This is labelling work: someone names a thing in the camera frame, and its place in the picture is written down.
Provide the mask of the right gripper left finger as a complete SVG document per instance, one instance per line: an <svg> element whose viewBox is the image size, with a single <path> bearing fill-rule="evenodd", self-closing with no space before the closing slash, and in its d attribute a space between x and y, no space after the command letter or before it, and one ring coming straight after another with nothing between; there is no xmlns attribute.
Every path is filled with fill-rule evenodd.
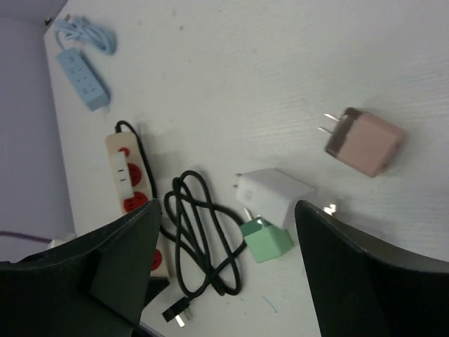
<svg viewBox="0 0 449 337"><path fill-rule="evenodd" d="M152 276L161 204L1 264L2 336L130 336Z"/></svg>

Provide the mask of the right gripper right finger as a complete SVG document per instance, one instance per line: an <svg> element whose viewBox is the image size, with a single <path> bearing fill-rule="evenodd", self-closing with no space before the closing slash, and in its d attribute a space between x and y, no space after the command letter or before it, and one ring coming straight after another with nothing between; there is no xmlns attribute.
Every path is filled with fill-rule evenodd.
<svg viewBox="0 0 449 337"><path fill-rule="evenodd" d="M399 248L307 201L295 223L322 336L447 336L448 262Z"/></svg>

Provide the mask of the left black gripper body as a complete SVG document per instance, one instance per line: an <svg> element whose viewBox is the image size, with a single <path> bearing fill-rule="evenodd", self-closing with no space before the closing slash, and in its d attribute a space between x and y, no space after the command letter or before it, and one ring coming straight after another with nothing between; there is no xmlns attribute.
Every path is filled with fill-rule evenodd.
<svg viewBox="0 0 449 337"><path fill-rule="evenodd" d="M142 309L145 309L162 291L170 285L167 277L148 277L142 287Z"/></svg>

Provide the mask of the beige red power strip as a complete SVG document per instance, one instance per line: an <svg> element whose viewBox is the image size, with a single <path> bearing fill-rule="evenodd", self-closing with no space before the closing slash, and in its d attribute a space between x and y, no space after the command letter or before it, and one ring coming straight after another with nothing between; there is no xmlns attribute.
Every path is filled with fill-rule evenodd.
<svg viewBox="0 0 449 337"><path fill-rule="evenodd" d="M138 140L132 132L119 132L105 139L121 212L130 213L152 199Z"/></svg>

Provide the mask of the green plug adapter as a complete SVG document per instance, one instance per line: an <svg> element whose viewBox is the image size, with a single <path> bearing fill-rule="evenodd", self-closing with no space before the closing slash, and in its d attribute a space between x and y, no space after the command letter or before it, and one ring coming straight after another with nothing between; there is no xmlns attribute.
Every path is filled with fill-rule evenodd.
<svg viewBox="0 0 449 337"><path fill-rule="evenodd" d="M247 208L243 210L248 220L240 229L256 263L279 258L294 247L287 230L277 228L261 216L254 216Z"/></svg>

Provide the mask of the pink plug adapter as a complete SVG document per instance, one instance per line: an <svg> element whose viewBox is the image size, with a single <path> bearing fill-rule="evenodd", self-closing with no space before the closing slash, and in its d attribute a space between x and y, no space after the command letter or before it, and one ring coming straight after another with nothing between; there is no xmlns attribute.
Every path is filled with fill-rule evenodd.
<svg viewBox="0 0 449 337"><path fill-rule="evenodd" d="M348 107L340 116L327 114L335 122L324 150L327 154L358 172L374 178L383 173L402 146L406 132L371 114Z"/></svg>

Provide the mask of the light blue power strip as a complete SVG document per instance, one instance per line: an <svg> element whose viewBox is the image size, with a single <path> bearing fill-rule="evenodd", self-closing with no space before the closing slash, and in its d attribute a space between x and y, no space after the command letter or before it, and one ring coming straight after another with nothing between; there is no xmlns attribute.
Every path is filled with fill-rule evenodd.
<svg viewBox="0 0 449 337"><path fill-rule="evenodd" d="M89 64L75 48L61 51L56 56L81 101L90 111L108 106L110 97Z"/></svg>

